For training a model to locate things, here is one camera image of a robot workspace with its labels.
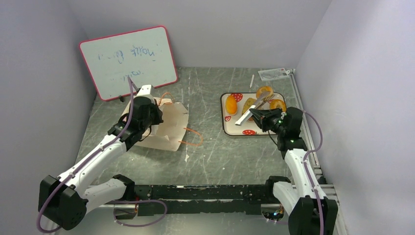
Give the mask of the yellow fake bread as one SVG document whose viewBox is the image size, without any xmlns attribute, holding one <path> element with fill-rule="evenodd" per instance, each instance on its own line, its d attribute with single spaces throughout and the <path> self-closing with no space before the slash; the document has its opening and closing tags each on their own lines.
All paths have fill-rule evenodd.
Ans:
<svg viewBox="0 0 415 235">
<path fill-rule="evenodd" d="M 244 115 L 252 105 L 254 105 L 254 103 L 256 102 L 255 98 L 248 98 L 242 108 L 242 114 Z"/>
</svg>

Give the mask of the strawberry print tray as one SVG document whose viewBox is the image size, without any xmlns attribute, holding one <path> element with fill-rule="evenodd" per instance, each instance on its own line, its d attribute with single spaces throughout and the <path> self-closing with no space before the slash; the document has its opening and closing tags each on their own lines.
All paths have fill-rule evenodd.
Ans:
<svg viewBox="0 0 415 235">
<path fill-rule="evenodd" d="M 237 113 L 234 115 L 229 114 L 225 108 L 225 102 L 228 96 L 233 95 L 237 101 Z M 254 121 L 246 121 L 241 126 L 235 124 L 235 122 L 241 118 L 242 109 L 245 102 L 249 99 L 256 99 L 256 93 L 224 93 L 220 97 L 220 105 L 222 112 L 222 127 L 224 132 L 229 136 L 253 136 L 253 135 L 268 135 L 267 132 L 263 132 Z"/>
</svg>

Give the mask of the yellow fake doughnut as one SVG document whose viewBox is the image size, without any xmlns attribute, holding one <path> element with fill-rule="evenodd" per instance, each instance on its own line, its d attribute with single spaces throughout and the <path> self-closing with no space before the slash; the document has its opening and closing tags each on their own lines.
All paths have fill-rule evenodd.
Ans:
<svg viewBox="0 0 415 235">
<path fill-rule="evenodd" d="M 286 112 L 287 107 L 283 100 L 281 99 L 272 99 L 269 101 L 269 108 L 272 109 L 281 109 L 282 112 Z"/>
<path fill-rule="evenodd" d="M 274 90 L 270 86 L 262 86 L 256 91 L 256 98 L 257 99 L 268 99 L 274 94 Z"/>
</svg>

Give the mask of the orange fake bread piece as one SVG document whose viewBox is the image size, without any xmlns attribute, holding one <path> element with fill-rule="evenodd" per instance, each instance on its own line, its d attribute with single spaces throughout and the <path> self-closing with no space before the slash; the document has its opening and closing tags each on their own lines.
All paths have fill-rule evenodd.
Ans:
<svg viewBox="0 0 415 235">
<path fill-rule="evenodd" d="M 237 101 L 233 95 L 229 95 L 225 101 L 225 110 L 229 115 L 235 115 L 237 113 Z"/>
</svg>

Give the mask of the paper bag with orange handles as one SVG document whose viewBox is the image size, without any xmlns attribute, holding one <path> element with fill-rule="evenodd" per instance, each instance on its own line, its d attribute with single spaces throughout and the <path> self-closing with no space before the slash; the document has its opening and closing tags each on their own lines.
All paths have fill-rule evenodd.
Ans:
<svg viewBox="0 0 415 235">
<path fill-rule="evenodd" d="M 161 97 L 156 97 L 155 100 L 163 112 L 163 123 L 152 126 L 152 131 L 146 130 L 142 141 L 135 143 L 135 146 L 175 152 L 182 143 L 193 146 L 203 143 L 203 136 L 187 127 L 188 110 L 182 103 L 176 102 L 171 93 L 166 92 Z M 186 132 L 198 135 L 200 141 L 198 143 L 184 141 Z"/>
</svg>

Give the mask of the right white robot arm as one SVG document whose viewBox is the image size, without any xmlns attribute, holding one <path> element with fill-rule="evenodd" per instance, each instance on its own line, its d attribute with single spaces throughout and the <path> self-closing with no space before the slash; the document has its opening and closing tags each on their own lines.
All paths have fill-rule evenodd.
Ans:
<svg viewBox="0 0 415 235">
<path fill-rule="evenodd" d="M 309 150 L 300 137 L 306 111 L 296 107 L 271 110 L 249 109 L 256 125 L 267 133 L 274 132 L 274 143 L 288 165 L 294 183 L 278 181 L 264 189 L 268 202 L 278 200 L 288 215 L 288 229 L 292 235 L 331 235 L 334 232 L 338 204 L 329 199 L 313 173 Z"/>
</svg>

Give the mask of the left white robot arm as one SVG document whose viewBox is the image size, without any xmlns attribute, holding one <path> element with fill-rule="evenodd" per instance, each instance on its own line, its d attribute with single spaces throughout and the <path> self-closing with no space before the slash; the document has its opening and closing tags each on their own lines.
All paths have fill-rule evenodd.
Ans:
<svg viewBox="0 0 415 235">
<path fill-rule="evenodd" d="M 48 175 L 41 181 L 38 231 L 49 234 L 59 229 L 71 230 L 87 213 L 103 204 L 132 202 L 136 197 L 135 183 L 123 175 L 97 186 L 90 184 L 113 160 L 142 141 L 147 130 L 162 122 L 162 111 L 152 95 L 138 94 L 132 98 L 128 113 L 109 129 L 98 146 L 58 177 Z"/>
</svg>

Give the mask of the small white stick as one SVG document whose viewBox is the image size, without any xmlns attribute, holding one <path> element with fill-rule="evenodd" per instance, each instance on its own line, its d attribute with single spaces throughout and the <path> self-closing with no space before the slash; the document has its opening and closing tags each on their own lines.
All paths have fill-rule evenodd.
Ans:
<svg viewBox="0 0 415 235">
<path fill-rule="evenodd" d="M 255 78 L 255 75 L 253 74 L 252 77 L 251 77 L 249 88 L 252 88 L 253 83 L 254 83 L 254 78 Z"/>
</svg>

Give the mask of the white card on table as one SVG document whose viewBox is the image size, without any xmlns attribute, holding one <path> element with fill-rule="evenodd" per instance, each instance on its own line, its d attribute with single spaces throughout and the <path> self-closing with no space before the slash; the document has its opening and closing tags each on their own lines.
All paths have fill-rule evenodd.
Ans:
<svg viewBox="0 0 415 235">
<path fill-rule="evenodd" d="M 291 71 L 285 68 L 271 69 L 271 70 L 260 70 L 258 72 L 262 81 L 273 81 L 279 79 L 289 78 Z"/>
</svg>

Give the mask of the red framed whiteboard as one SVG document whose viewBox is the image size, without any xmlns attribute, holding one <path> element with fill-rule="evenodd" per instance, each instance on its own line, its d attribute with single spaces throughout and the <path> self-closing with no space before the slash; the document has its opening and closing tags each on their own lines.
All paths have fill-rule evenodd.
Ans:
<svg viewBox="0 0 415 235">
<path fill-rule="evenodd" d="M 103 101 L 127 96 L 128 79 L 138 87 L 155 88 L 179 80 L 168 31 L 162 25 L 82 41 L 79 49 Z"/>
</svg>

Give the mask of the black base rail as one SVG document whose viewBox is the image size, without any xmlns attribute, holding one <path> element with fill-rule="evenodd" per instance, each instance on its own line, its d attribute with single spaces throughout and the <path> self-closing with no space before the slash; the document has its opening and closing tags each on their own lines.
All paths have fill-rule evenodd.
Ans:
<svg viewBox="0 0 415 235">
<path fill-rule="evenodd" d="M 272 185 L 135 185 L 116 204 L 126 201 L 138 216 L 156 214 L 244 213 L 261 215 L 262 209 L 282 209 Z"/>
</svg>

